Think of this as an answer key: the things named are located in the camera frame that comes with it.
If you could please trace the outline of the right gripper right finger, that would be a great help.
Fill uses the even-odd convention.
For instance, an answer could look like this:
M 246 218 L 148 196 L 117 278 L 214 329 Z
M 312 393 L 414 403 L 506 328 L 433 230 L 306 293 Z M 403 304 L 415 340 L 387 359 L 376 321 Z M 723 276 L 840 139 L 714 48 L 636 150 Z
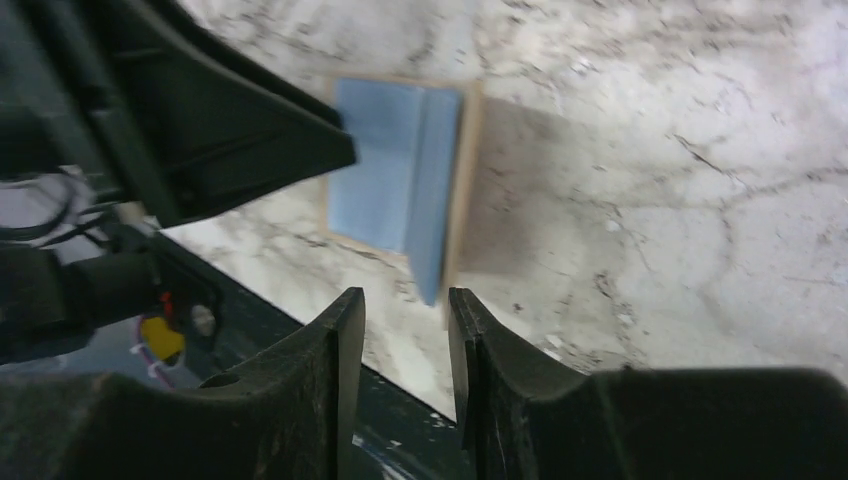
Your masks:
M 847 390 L 809 368 L 583 374 L 449 291 L 463 449 L 480 479 L 843 479 Z

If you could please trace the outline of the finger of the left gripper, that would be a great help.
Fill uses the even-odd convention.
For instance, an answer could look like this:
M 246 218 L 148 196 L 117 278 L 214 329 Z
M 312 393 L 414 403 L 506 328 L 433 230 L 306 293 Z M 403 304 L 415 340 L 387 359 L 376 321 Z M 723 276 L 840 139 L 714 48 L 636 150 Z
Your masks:
M 19 5 L 19 170 L 75 165 L 165 227 L 352 165 L 339 114 L 174 1 Z

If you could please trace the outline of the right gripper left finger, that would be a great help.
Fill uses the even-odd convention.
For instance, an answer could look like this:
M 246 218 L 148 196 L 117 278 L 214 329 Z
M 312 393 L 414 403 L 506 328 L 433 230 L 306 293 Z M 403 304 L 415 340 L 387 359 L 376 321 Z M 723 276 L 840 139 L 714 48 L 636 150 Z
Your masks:
M 343 479 L 350 470 L 365 298 L 197 389 L 116 373 L 1 380 L 5 479 Z

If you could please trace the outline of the beige leather card holder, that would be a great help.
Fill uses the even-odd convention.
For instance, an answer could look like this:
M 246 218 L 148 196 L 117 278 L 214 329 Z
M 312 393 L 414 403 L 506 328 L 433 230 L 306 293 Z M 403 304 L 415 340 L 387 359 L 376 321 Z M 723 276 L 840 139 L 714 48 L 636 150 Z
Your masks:
M 408 263 L 434 306 L 456 275 L 484 113 L 480 80 L 342 76 L 328 92 L 356 162 L 324 180 L 323 228 Z

